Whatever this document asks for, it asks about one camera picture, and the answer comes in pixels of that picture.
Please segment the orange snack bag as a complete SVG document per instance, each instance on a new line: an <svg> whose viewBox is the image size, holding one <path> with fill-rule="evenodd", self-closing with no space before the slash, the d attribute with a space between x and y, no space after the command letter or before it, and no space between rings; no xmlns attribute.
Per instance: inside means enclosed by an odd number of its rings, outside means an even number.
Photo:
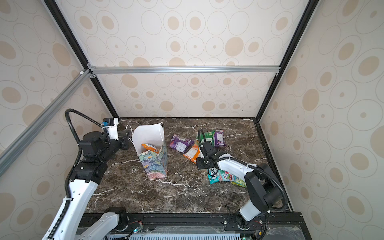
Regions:
<svg viewBox="0 0 384 240"><path fill-rule="evenodd" d="M160 152L160 150L156 146L151 145L151 144L142 144L142 147L145 150L152 151L152 152L154 152L156 154L158 154Z"/></svg>
<svg viewBox="0 0 384 240"><path fill-rule="evenodd" d="M198 145L194 144L185 154L184 157L189 159L194 164L197 163L197 158L200 156L200 148Z"/></svg>

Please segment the small purple candy bag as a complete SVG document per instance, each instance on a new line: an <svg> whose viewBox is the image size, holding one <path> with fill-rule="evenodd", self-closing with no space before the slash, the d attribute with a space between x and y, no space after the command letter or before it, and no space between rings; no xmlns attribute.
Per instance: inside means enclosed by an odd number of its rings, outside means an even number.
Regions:
<svg viewBox="0 0 384 240"><path fill-rule="evenodd" d="M188 138L182 138L179 135L173 135L170 141L170 148L185 154L187 150L194 145L195 141L188 139Z"/></svg>

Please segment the green snack bag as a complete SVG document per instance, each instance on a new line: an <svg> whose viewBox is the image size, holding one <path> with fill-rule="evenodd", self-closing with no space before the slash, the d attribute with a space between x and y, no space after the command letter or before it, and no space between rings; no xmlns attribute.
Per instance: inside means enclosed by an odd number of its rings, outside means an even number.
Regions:
<svg viewBox="0 0 384 240"><path fill-rule="evenodd" d="M201 144L201 143L205 143L205 142L210 142L212 144L212 146L214 147L215 146L215 130L212 130L212 131L208 131L208 132L204 132L204 136L202 135L201 132L198 133L197 137L196 137L196 141Z"/></svg>

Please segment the white paper bag colourful print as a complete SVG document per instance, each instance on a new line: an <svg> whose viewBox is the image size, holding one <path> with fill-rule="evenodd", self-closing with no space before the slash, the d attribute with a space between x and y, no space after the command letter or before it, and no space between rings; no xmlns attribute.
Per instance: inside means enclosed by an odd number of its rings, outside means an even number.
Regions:
<svg viewBox="0 0 384 240"><path fill-rule="evenodd" d="M163 123L138 126L133 131L132 142L148 178L165 179L168 173L168 153ZM154 145L160 152L156 154L145 150L142 144Z"/></svg>

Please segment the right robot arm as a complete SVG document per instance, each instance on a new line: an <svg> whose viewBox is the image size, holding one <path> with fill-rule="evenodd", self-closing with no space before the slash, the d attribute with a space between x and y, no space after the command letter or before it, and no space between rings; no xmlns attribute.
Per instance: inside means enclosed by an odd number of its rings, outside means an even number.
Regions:
<svg viewBox="0 0 384 240"><path fill-rule="evenodd" d="M245 183L250 199L236 212L239 225L246 225L272 209L286 210L287 193L269 165L246 163L214 148L210 142L200 144L199 149L202 157L197 158L198 170L207 170L215 180L223 179L221 174L224 174Z"/></svg>

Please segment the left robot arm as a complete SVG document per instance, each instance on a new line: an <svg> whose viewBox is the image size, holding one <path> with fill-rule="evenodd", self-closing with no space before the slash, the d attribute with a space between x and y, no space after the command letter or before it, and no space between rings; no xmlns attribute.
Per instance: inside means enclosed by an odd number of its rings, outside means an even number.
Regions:
<svg viewBox="0 0 384 240"><path fill-rule="evenodd" d="M86 206L108 168L107 161L119 150L133 146L132 133L118 132L118 139L108 139L106 133L90 132L84 135L79 146L84 160L69 174L69 197L63 199L61 212L43 237L44 240L73 240L86 210Z"/></svg>

